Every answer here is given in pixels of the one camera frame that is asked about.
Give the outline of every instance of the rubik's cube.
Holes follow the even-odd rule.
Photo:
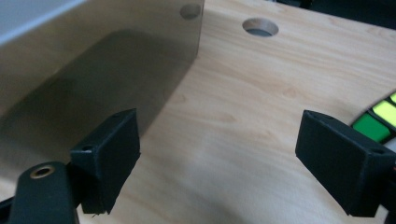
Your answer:
[[[351,126],[396,152],[396,92],[369,108]]]

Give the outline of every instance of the hole in table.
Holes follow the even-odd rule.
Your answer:
[[[180,9],[180,16],[190,21],[197,18],[201,14],[201,6],[198,4],[187,4]]]
[[[242,24],[242,27],[251,35],[269,37],[279,32],[277,25],[264,18],[251,18]]]

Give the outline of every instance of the wood grain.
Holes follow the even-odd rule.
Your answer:
[[[257,17],[279,33],[246,33],[242,23]],[[304,109],[350,122],[395,89],[395,43],[395,31],[363,23],[263,1],[206,0],[198,57],[142,137],[142,157],[112,214],[81,222],[382,223],[383,208],[375,218],[348,217],[294,147]],[[17,156],[8,155],[1,160]],[[1,196],[12,194],[13,181],[2,180]]]

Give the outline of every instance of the yellow cube sticker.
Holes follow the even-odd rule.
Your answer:
[[[393,93],[393,94],[390,96],[390,99],[392,99],[392,101],[393,101],[394,103],[396,103],[396,92]]]
[[[396,107],[394,105],[387,101],[381,101],[373,107],[373,110],[381,119],[396,127]]]

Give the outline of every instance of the wooden table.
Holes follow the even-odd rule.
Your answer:
[[[248,34],[250,18],[273,21],[278,34]],[[24,63],[3,52],[11,55],[0,68],[5,114],[50,73],[33,69],[35,57]],[[79,54],[39,52],[58,65]],[[304,109],[349,123],[395,89],[395,60],[392,30],[259,0],[206,0],[198,57],[142,136],[113,212],[80,221],[382,223],[382,207],[375,218],[348,217],[294,149]],[[2,199],[22,168],[46,160],[17,147],[3,146]]]

